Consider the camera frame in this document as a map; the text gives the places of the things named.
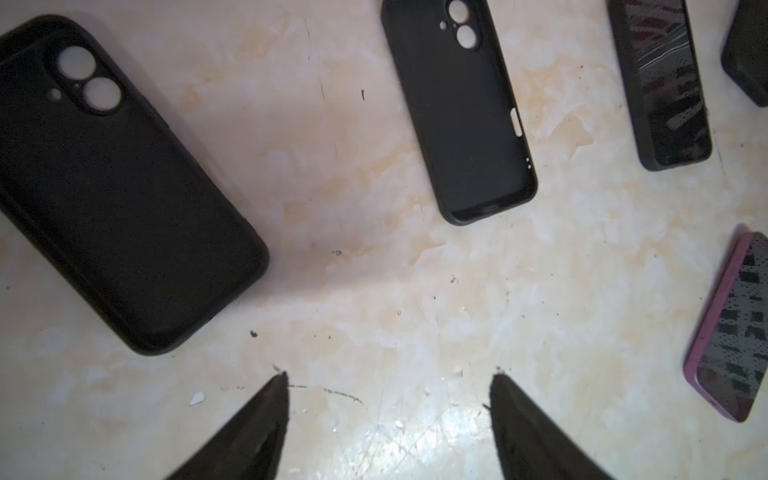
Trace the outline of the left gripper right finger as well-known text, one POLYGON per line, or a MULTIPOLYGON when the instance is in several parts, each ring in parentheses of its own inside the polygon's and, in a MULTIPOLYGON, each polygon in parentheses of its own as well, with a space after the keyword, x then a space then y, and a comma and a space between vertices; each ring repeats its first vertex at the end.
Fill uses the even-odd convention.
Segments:
POLYGON ((508 375, 493 376, 491 426, 506 479, 608 479, 508 375))

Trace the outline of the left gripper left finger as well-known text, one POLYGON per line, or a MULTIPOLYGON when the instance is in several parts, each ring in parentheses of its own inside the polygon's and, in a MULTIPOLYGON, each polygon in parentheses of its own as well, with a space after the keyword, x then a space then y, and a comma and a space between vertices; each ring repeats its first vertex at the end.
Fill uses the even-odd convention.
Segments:
POLYGON ((274 479, 289 422, 285 372, 272 377, 171 479, 274 479))

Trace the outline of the black phone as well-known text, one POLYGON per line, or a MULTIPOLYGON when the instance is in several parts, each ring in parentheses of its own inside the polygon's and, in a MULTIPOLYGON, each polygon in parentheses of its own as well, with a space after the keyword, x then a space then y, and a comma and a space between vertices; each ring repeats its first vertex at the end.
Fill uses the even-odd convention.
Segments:
POLYGON ((686 3, 613 0, 607 8, 643 167, 662 171, 710 158, 713 141, 686 3))

